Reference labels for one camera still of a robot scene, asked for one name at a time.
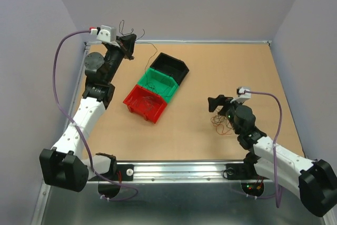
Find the green plastic bin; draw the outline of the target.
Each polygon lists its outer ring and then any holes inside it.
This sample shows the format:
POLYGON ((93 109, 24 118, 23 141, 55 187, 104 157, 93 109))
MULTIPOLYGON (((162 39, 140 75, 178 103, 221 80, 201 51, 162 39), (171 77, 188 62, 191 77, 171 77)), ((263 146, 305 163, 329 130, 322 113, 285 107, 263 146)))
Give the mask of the green plastic bin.
POLYGON ((166 103, 170 103, 179 85, 169 75, 148 68, 137 83, 139 86, 160 95, 166 103))

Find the black plastic bin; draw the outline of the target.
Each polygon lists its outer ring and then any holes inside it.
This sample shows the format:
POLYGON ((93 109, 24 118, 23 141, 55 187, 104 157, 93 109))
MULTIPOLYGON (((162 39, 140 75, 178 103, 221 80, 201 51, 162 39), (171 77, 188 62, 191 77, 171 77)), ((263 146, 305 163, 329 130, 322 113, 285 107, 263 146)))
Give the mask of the black plastic bin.
POLYGON ((150 68, 172 77, 178 85, 181 85, 189 72, 185 62, 165 53, 160 53, 150 68))

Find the red plastic bin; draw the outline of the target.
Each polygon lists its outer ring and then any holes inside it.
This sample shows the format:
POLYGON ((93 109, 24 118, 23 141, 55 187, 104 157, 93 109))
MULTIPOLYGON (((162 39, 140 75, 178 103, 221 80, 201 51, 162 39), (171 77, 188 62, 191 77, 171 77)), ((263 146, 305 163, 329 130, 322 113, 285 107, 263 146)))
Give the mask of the red plastic bin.
POLYGON ((167 103, 160 95, 139 85, 134 86, 123 103, 131 113, 135 113, 154 124, 167 107, 167 103))

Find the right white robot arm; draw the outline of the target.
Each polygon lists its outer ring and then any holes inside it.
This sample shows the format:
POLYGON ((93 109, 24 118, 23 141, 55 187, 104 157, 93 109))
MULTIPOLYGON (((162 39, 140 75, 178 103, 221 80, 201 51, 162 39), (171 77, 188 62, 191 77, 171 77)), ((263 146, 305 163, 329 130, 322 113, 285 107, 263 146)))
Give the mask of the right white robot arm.
POLYGON ((236 98, 218 95, 208 97, 209 112, 220 107, 240 146, 248 150, 242 165, 245 176, 256 175, 273 180, 276 192, 287 189, 296 195, 304 207, 317 217, 323 217, 336 205, 336 174, 324 160, 310 160, 278 145, 255 125, 256 117, 244 102, 251 92, 244 90, 236 98))

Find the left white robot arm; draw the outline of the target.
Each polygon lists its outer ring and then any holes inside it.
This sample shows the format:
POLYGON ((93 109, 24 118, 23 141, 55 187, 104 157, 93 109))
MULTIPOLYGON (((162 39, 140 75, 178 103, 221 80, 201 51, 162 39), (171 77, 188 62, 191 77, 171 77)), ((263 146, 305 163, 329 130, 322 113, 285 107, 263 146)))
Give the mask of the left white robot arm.
POLYGON ((89 150, 87 139, 112 100, 115 91, 112 79, 122 60, 134 58, 136 39, 133 33, 118 36, 114 42, 102 42, 106 48, 104 55, 99 52, 86 55, 85 90, 80 105, 74 116, 64 113, 69 120, 66 130, 52 148, 43 149, 39 155, 46 184, 80 192, 94 177, 121 179, 115 156, 89 153, 88 159, 83 160, 82 152, 89 150))

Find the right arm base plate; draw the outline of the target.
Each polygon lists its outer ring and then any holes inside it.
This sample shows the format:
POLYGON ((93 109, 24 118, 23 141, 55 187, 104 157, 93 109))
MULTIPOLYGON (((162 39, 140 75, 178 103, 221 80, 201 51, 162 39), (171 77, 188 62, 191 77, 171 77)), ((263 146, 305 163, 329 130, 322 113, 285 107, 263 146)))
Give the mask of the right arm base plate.
POLYGON ((257 174, 254 165, 260 157, 253 153, 248 153, 242 163, 227 163, 222 176, 228 180, 257 180, 265 179, 257 174))

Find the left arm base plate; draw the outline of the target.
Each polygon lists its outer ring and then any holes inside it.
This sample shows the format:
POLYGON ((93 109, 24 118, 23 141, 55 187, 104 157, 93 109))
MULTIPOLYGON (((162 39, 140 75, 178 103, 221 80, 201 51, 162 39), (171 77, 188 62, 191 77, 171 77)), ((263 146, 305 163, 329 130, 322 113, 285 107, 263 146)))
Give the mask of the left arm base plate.
POLYGON ((94 169, 103 177, 113 181, 133 181, 134 165, 127 163, 94 164, 94 169))

